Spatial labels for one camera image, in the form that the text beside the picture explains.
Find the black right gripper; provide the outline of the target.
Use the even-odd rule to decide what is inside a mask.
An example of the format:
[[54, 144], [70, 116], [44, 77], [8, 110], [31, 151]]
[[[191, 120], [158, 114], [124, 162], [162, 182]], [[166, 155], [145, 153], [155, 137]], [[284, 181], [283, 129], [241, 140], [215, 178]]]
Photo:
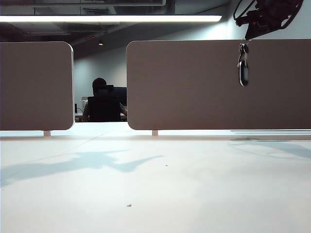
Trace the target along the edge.
[[261, 36], [261, 32], [270, 32], [282, 27], [282, 22], [289, 16], [284, 13], [271, 13], [268, 10], [251, 10], [245, 16], [237, 17], [237, 25], [248, 24], [245, 39]]

